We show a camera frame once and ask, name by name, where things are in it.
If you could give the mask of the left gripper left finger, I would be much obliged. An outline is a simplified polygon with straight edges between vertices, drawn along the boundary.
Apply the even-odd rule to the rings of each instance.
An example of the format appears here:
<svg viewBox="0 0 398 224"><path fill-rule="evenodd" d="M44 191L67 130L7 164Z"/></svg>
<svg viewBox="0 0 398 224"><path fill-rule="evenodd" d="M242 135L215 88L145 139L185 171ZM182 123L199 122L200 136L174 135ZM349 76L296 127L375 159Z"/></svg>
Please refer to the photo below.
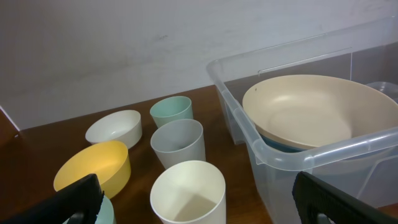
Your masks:
<svg viewBox="0 0 398 224"><path fill-rule="evenodd" d="M96 174L88 174L3 223L90 223L100 212L104 191Z"/></svg>

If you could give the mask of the dark blue plate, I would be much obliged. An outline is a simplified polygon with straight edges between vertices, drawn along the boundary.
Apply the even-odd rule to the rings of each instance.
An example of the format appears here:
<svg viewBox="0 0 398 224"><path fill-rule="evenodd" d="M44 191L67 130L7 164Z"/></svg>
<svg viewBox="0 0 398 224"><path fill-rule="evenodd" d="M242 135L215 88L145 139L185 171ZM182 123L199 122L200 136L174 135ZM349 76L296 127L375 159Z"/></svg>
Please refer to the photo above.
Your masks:
<svg viewBox="0 0 398 224"><path fill-rule="evenodd" d="M292 146L288 146L276 141L273 141L263 135L261 135L261 138L263 139L263 141L269 146L272 147L278 151L282 151L282 152L287 152L287 153L295 153L295 152L301 152L303 151L303 149L297 148L297 147L292 147Z"/></svg>

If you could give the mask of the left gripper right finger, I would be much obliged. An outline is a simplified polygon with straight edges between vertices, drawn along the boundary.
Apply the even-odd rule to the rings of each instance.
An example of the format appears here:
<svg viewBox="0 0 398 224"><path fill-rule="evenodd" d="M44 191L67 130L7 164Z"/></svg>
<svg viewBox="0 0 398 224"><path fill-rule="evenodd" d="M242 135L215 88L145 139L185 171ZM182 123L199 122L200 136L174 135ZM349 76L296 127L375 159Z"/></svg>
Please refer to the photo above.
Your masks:
<svg viewBox="0 0 398 224"><path fill-rule="evenodd" d="M363 203L308 172L296 175L292 196L302 224L397 224L397 219Z"/></svg>

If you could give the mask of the beige plate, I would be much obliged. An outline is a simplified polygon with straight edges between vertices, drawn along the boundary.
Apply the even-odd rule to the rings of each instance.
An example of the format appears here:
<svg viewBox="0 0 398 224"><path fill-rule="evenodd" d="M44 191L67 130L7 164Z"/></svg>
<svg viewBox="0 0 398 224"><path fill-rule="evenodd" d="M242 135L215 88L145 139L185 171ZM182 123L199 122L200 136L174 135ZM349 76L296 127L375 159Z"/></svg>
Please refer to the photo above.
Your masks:
<svg viewBox="0 0 398 224"><path fill-rule="evenodd" d="M243 96L259 134L303 150L397 126L397 103L369 86L321 75L261 81Z"/></svg>

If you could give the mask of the mint green small bowl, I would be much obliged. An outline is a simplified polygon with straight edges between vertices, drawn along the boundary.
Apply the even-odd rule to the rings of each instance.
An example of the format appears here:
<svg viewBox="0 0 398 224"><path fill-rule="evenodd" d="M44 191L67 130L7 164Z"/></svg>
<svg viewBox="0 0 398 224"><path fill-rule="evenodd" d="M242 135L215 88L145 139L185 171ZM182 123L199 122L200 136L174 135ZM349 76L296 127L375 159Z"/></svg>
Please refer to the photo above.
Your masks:
<svg viewBox="0 0 398 224"><path fill-rule="evenodd" d="M107 196L104 196L99 214L97 215L95 224L116 224L113 204Z"/></svg>

